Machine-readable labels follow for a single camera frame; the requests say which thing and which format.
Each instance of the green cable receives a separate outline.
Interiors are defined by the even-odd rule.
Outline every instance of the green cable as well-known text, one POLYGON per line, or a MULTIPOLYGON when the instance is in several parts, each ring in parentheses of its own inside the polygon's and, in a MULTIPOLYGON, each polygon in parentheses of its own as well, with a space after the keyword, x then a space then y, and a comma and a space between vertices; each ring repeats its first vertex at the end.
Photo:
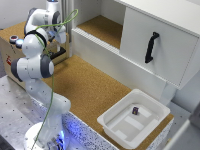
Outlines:
MULTIPOLYGON (((56 35, 57 35, 58 32, 60 31, 60 29, 62 28, 62 26, 63 26, 64 24, 67 24, 68 22, 72 21, 77 15, 78 15, 78 9, 75 9, 74 11, 72 11, 72 12, 67 16, 67 18, 65 19, 65 21, 64 21, 63 23, 61 23, 61 24, 53 24, 53 25, 41 25, 41 26, 38 26, 38 27, 36 28, 36 30, 39 29, 39 28, 42 28, 42 27, 50 27, 50 26, 59 26, 59 25, 60 25, 61 27, 60 27, 59 30, 57 31, 57 33, 56 33, 56 35), (70 20, 68 20, 68 18, 69 18, 75 11, 76 11, 76 14, 74 15, 74 17, 72 17, 70 20)), ((37 35, 35 35, 35 36, 37 37, 37 39, 38 39, 38 41, 40 42, 40 44, 42 44, 42 46, 44 47, 44 49, 45 49, 45 51, 46 51, 48 57, 50 57, 50 56, 49 56, 49 53, 48 53, 48 50, 46 49, 46 47, 45 47, 45 45, 43 44, 43 42, 41 41, 41 39, 40 39, 37 35)), ((35 142, 34 142, 32 148, 31 148, 31 150, 33 150, 33 148, 34 148, 34 146, 35 146, 35 144, 36 144, 36 142, 37 142, 37 140, 38 140, 38 137, 39 137, 39 135, 40 135, 40 132, 41 132, 43 126, 44 126, 44 123, 45 123, 45 121, 46 121, 46 119, 47 119, 47 116, 48 116, 48 114, 49 114, 49 111, 50 111, 50 109, 51 109, 51 105, 52 105, 52 102, 53 102, 53 93, 54 93, 54 74, 52 75, 52 91, 51 91, 51 102, 50 102, 50 105, 49 105, 49 109, 47 110, 46 116, 45 116, 45 118, 44 118, 44 121, 43 121, 43 123, 42 123, 42 126, 41 126, 41 128, 40 128, 40 130, 39 130, 39 132, 38 132, 38 134, 37 134, 36 140, 35 140, 35 142)))

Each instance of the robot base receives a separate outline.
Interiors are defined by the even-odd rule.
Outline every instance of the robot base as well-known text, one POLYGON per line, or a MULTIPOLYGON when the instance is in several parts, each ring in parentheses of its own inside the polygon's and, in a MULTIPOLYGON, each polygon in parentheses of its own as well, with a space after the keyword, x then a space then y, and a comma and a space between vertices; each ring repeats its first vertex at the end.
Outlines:
MULTIPOLYGON (((37 123, 35 125, 33 125, 25 134, 25 137, 24 137, 24 149, 25 150, 31 150, 32 147, 33 147, 33 144, 34 144, 34 138, 37 136, 37 133, 39 132, 40 128, 42 126, 42 122, 40 123, 37 123)), ((65 138, 63 139, 64 140, 64 149, 63 150, 66 150, 68 145, 69 145, 69 142, 70 142, 70 138, 66 136, 65 134, 65 138)), ((49 147, 46 145, 39 145, 40 143, 39 142, 36 142, 33 150, 57 150, 57 148, 55 147, 55 145, 52 143, 52 142, 49 142, 48 145, 49 147)))

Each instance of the dark object in bin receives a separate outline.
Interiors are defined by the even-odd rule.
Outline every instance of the dark object in bin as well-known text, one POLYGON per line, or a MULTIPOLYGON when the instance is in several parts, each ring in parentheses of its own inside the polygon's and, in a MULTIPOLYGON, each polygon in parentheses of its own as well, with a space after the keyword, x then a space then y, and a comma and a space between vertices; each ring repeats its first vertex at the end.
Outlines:
POLYGON ((138 109, 137 107, 133 108, 132 114, 137 115, 138 114, 138 109))

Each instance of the white wall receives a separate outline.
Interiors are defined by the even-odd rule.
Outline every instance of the white wall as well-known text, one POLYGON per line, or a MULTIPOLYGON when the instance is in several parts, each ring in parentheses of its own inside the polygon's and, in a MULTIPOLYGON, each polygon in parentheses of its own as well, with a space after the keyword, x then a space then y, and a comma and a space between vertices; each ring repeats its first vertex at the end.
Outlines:
POLYGON ((183 89, 178 90, 173 102, 192 112, 200 102, 200 71, 190 80, 183 89))
POLYGON ((0 28, 26 21, 31 8, 46 8, 46 0, 0 0, 0 28))

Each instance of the drawer knob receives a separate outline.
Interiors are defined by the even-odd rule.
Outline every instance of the drawer knob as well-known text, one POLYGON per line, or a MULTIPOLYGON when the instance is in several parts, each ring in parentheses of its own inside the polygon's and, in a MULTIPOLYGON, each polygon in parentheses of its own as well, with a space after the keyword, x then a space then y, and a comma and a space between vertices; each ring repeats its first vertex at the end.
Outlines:
POLYGON ((160 35, 158 33, 153 32, 153 36, 151 37, 151 39, 149 41, 149 45, 148 45, 147 53, 146 53, 146 57, 145 57, 145 63, 146 64, 153 60, 151 53, 152 53, 152 50, 153 50, 154 40, 157 39, 159 36, 160 35))

